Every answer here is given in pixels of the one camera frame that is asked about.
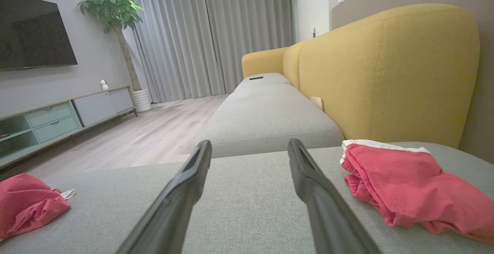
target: tree trunk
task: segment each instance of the tree trunk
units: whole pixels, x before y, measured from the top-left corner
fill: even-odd
[[[122,28],[115,27],[114,30],[117,34],[118,42],[120,43],[120,48],[122,49],[123,57],[125,58],[125,63],[127,64],[127,69],[129,70],[132,88],[134,88],[134,92],[141,91],[142,88],[139,84],[137,74],[135,73],[134,63],[132,63],[132,58],[130,57],[129,49],[127,48],[127,43],[125,42],[124,34],[122,33]]]

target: curtain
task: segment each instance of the curtain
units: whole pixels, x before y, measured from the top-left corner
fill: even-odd
[[[231,93],[243,55],[291,45],[290,0],[137,0],[134,31],[154,102]]]
[[[290,0],[206,0],[226,91],[242,81],[242,57],[292,45]]]
[[[225,94],[205,0],[137,0],[144,8],[136,25],[153,101]]]

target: gray sofa seat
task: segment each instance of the gray sofa seat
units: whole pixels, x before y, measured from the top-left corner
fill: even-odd
[[[307,148],[323,148],[341,145],[343,135],[328,115],[292,85],[239,85],[196,143],[210,140],[213,157],[231,157],[284,151],[290,138],[300,139]]]
[[[260,75],[249,76],[240,82],[240,84],[235,88],[235,91],[240,91],[244,89],[252,89],[254,87],[265,86],[265,85],[292,85],[290,80],[283,76],[281,73],[262,73]]]
[[[395,143],[429,150],[439,165],[494,199],[494,165],[442,145]],[[310,149],[383,254],[494,253],[494,245],[453,232],[434,235],[417,225],[387,226],[377,210],[351,195],[341,147]],[[64,176],[48,181],[75,188],[72,209],[47,226],[0,243],[2,254],[111,254],[182,166],[156,164]],[[307,208],[293,188],[287,152],[213,159],[203,196],[194,206],[184,254],[315,253]]]

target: laminate flooring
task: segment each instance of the laminate flooring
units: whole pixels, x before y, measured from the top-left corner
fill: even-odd
[[[62,174],[185,161],[199,130],[226,95],[153,105],[153,110],[116,118],[24,159],[0,180],[28,173],[41,180]]]

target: red cloth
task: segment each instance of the red cloth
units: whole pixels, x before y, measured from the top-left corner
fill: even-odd
[[[341,165],[355,198],[389,226],[422,224],[431,233],[455,231],[494,243],[494,202],[465,180],[443,172],[431,154],[351,144]]]
[[[27,174],[0,182],[0,239],[41,228],[69,210],[58,189]]]

